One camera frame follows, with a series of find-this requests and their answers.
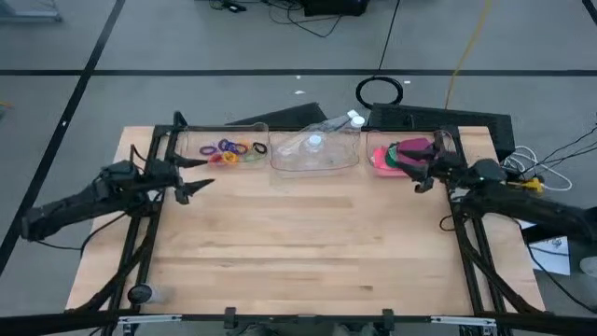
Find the wooden tabletop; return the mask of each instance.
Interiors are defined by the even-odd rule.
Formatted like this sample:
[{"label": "wooden tabletop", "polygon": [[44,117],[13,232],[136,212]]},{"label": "wooden tabletop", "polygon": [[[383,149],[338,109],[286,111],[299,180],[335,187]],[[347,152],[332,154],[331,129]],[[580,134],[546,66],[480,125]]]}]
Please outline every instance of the wooden tabletop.
[{"label": "wooden tabletop", "polygon": [[[460,132],[469,163],[495,158],[486,128]],[[128,157],[130,144],[146,153],[151,133],[151,127],[125,128],[115,160]],[[181,135],[178,152],[199,157],[199,146],[222,137]],[[360,162],[341,175],[288,178],[266,161],[181,169],[186,181],[215,182],[188,205],[167,191],[148,275],[166,302],[146,304],[142,312],[223,314],[233,306],[250,315],[379,315],[383,308],[397,315],[472,314],[455,234],[438,227],[450,213],[445,189],[437,183],[416,194],[407,178],[375,176],[366,139],[363,133]],[[117,215],[97,218],[93,228]],[[497,271],[544,309],[518,226],[498,215],[483,220]],[[87,246],[67,308],[87,301],[114,274],[128,223],[124,217]]]}]

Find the yellow cable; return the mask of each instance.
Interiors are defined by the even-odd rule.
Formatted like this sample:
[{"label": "yellow cable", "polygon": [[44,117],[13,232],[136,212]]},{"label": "yellow cable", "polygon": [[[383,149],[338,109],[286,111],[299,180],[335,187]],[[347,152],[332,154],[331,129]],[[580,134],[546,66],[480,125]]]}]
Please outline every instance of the yellow cable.
[{"label": "yellow cable", "polygon": [[450,103],[452,87],[454,86],[454,81],[456,80],[456,76],[458,76],[460,69],[463,67],[463,64],[465,63],[466,57],[468,57],[470,50],[473,49],[475,42],[477,42],[477,37],[479,37],[479,34],[481,33],[481,28],[483,28],[483,25],[485,24],[485,19],[487,18],[487,14],[489,14],[489,11],[491,8],[492,8],[492,0],[485,0],[485,6],[483,7],[483,10],[481,11],[481,15],[479,17],[479,22],[477,22],[477,27],[475,28],[475,32],[473,33],[472,36],[470,36],[470,40],[468,40],[468,44],[466,45],[465,53],[463,53],[462,57],[458,61],[458,64],[456,65],[456,69],[454,69],[454,72],[451,74],[450,86],[448,87],[448,93],[446,94],[446,102],[444,103],[444,109],[448,109],[448,104]]}]

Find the orange ring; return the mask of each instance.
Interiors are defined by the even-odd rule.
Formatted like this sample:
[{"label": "orange ring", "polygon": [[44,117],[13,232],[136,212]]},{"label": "orange ring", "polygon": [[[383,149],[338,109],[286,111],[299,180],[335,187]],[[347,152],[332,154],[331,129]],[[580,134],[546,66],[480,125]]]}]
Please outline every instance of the orange ring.
[{"label": "orange ring", "polygon": [[222,161],[225,163],[236,163],[239,161],[239,156],[231,151],[225,151],[222,153]]}]

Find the black metal frame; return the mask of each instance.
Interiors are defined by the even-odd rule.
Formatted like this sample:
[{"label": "black metal frame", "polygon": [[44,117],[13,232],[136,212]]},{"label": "black metal frame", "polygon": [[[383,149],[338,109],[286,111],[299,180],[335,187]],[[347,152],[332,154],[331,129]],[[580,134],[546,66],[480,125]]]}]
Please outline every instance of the black metal frame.
[{"label": "black metal frame", "polygon": [[[294,127],[276,127],[271,131],[298,131],[299,128]],[[371,130],[383,132],[405,132],[403,128],[382,127],[382,128],[364,128],[364,132]],[[181,132],[204,132],[204,131],[230,131],[230,127],[201,127],[188,126],[186,121],[182,118],[180,113],[174,115],[174,125],[157,125],[154,128],[151,145],[147,154],[147,160],[156,159],[158,150],[164,136],[168,136],[168,143],[166,146],[165,160],[174,158],[176,142],[178,135]],[[412,129],[406,132],[419,132],[420,130]],[[463,160],[465,160],[463,145],[456,127],[450,127],[448,131],[452,134],[452,139],[456,146],[457,152],[460,153]],[[447,186],[448,198],[450,199],[451,189]],[[141,246],[135,250],[135,241],[138,236],[141,225],[140,217],[132,217],[127,236],[124,242],[122,255],[118,267],[118,272],[125,272],[128,275],[132,266],[137,262],[139,269],[136,277],[136,284],[144,283],[147,279],[149,266],[151,263],[151,255],[153,245],[156,240],[158,226],[160,224],[160,211],[163,205],[163,196],[158,200],[156,212],[151,215],[147,224],[146,237]],[[472,258],[470,250],[466,250],[465,246],[472,246],[466,231],[466,218],[459,213],[456,203],[450,201],[451,212],[453,216],[455,234],[458,245],[461,251],[463,267],[465,272],[465,280],[468,287],[468,292],[473,309],[472,316],[462,317],[480,317],[492,319],[497,323],[498,334],[500,336],[510,336],[511,328],[525,329],[559,334],[589,334],[597,329],[597,319],[570,317],[570,316],[555,316],[547,313],[533,310],[526,302],[519,302],[524,312],[519,314],[511,314],[506,312],[504,304],[504,292],[514,291],[509,288],[506,282],[497,274],[488,276],[488,272],[495,272],[493,259],[487,236],[483,228],[482,220],[476,218],[472,219],[472,229],[474,231],[477,243],[479,258]],[[494,311],[485,311],[483,301],[479,291],[479,280],[475,272],[475,265],[479,267],[487,278]],[[82,306],[74,311],[66,312],[56,315],[32,315],[32,316],[18,316],[18,317],[2,317],[0,318],[0,326],[4,326],[4,331],[10,334],[14,331],[15,334],[38,334],[35,330],[39,330],[37,326],[44,326],[44,332],[60,332],[73,329],[86,329],[92,327],[104,327],[102,335],[109,336],[112,334],[118,319],[123,316],[144,315],[140,313],[138,305],[131,305],[129,309],[120,309],[121,298],[124,290],[124,283],[127,276],[120,274],[120,281],[117,281],[115,287],[111,287],[110,302],[106,311],[98,311],[97,304],[91,306]],[[223,315],[179,315],[182,321],[223,321],[225,328],[235,328],[239,323],[320,323],[320,322],[345,322],[345,323],[376,323],[386,330],[391,330],[394,323],[434,323],[438,322],[433,316],[411,316],[411,315],[394,315],[391,309],[384,309],[379,315],[236,315],[236,309],[230,307],[223,312]],[[23,329],[23,321],[26,321],[26,327]],[[126,324],[125,334],[133,335],[137,325]],[[482,333],[482,327],[473,327],[475,335]]]}]

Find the pink object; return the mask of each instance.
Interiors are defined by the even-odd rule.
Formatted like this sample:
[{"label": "pink object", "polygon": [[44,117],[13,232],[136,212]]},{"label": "pink object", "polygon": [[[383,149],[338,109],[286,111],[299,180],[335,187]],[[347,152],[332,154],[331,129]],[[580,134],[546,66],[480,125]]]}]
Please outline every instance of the pink object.
[{"label": "pink object", "polygon": [[[398,144],[398,150],[423,150],[431,143],[425,138],[415,138],[402,141]],[[377,147],[373,150],[373,166],[376,168],[375,173],[378,176],[385,177],[404,177],[407,176],[401,169],[393,168],[385,163],[385,153],[388,151],[388,146]],[[398,160],[408,164],[419,164],[420,161],[411,159],[405,155],[398,154]]]}]

